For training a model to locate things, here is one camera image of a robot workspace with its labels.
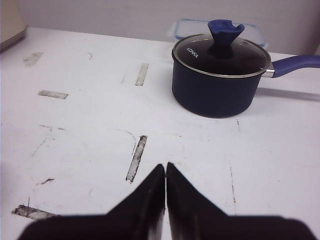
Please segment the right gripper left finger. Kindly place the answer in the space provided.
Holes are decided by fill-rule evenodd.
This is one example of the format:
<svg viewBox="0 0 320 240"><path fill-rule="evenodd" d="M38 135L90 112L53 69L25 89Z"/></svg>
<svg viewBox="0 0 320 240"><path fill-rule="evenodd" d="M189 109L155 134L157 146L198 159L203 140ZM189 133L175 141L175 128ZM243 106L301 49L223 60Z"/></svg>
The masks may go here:
<svg viewBox="0 0 320 240"><path fill-rule="evenodd" d="M161 239L165 170L158 164L141 184L105 214L54 216L29 224L21 240Z"/></svg>

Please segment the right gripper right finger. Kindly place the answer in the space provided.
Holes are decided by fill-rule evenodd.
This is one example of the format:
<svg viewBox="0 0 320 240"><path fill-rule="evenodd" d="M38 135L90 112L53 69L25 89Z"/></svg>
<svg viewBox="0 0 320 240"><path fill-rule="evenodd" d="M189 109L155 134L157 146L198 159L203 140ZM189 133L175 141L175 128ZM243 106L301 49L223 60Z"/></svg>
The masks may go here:
<svg viewBox="0 0 320 240"><path fill-rule="evenodd" d="M228 215L171 162L166 167L167 209L174 240L314 240L302 221L268 215Z"/></svg>

